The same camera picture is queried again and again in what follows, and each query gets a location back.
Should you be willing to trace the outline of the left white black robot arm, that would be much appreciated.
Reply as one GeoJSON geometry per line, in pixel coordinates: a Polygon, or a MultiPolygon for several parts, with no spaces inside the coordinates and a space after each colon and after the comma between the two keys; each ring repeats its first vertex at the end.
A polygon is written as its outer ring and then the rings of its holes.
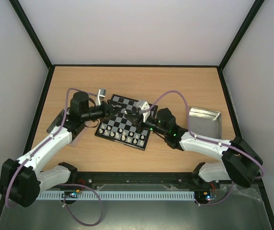
{"type": "Polygon", "coordinates": [[[42,169],[57,152],[78,137],[86,122],[110,118],[123,109],[121,103],[104,101],[105,89],[98,91],[95,100],[91,93],[75,91],[71,98],[66,97],[60,120],[48,136],[18,159],[7,159],[3,163],[0,194],[5,197],[6,207],[16,204],[28,207],[41,192],[72,180],[70,175],[75,174],[76,168],[71,165],[57,165],[45,172],[42,169]]]}

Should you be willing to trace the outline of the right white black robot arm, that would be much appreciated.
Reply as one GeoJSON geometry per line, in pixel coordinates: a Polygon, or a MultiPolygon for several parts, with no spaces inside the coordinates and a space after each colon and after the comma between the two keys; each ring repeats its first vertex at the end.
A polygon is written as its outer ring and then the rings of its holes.
{"type": "Polygon", "coordinates": [[[156,116],[149,112],[125,111],[125,117],[137,131],[150,130],[163,136],[172,149],[193,151],[218,160],[218,163],[200,163],[193,175],[195,186],[202,188],[209,182],[232,180],[242,187],[250,187],[263,164],[254,149],[240,137],[220,140],[197,134],[176,124],[168,108],[158,110],[156,116]]]}

